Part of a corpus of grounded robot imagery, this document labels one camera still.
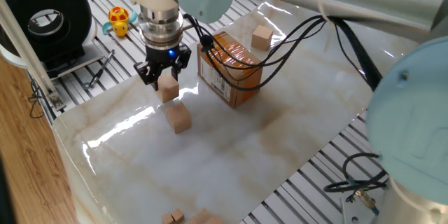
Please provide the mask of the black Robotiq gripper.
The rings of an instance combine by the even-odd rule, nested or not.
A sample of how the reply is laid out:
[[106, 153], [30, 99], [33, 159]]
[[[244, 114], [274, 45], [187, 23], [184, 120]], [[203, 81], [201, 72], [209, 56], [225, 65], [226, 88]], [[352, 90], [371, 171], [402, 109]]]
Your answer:
[[169, 49], [146, 47], [146, 62], [137, 62], [134, 69], [145, 85], [159, 90], [158, 79], [163, 69], [171, 67], [171, 75], [177, 81], [182, 69], [186, 69], [190, 61], [191, 49], [181, 43]]

